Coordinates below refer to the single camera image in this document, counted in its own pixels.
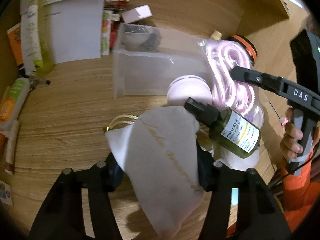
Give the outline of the right hand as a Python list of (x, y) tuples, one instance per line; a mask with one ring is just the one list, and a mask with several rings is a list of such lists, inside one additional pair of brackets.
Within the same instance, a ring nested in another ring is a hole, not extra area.
[(303, 146), (298, 141), (303, 138), (303, 133), (293, 124), (293, 110), (289, 108), (286, 111), (286, 118), (289, 121), (285, 126), (285, 133), (280, 142), (283, 158), (281, 165), (286, 164), (287, 160), (295, 159), (303, 152)]

